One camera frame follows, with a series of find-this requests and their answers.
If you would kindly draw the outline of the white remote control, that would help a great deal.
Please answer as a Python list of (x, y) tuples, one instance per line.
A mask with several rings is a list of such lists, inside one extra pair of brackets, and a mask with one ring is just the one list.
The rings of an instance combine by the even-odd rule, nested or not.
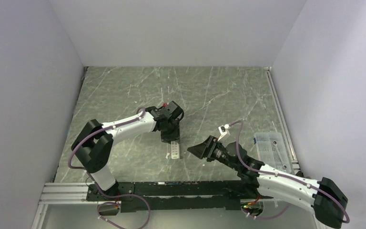
[(180, 158), (180, 144), (176, 141), (171, 141), (171, 159), (179, 159)]

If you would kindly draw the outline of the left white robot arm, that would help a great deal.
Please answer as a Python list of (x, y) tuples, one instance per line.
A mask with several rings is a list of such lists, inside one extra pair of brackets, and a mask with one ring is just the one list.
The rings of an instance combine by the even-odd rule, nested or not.
[(119, 189), (108, 166), (112, 147), (131, 137), (157, 131), (161, 133), (161, 142), (179, 143), (183, 118), (183, 109), (171, 101), (160, 107), (139, 107), (135, 115), (118, 121), (100, 123), (92, 119), (72, 144), (68, 167), (85, 170), (98, 185), (99, 194), (105, 200), (112, 200)]

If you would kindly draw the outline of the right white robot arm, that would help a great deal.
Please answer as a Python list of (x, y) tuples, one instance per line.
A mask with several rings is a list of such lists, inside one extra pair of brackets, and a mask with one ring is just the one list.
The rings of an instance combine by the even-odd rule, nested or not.
[(211, 135), (187, 150), (199, 159), (215, 160), (236, 171), (249, 198), (260, 195), (283, 200), (307, 210), (320, 223), (334, 229), (350, 222), (348, 198), (329, 178), (315, 180), (280, 171), (248, 156), (238, 142), (224, 146)]

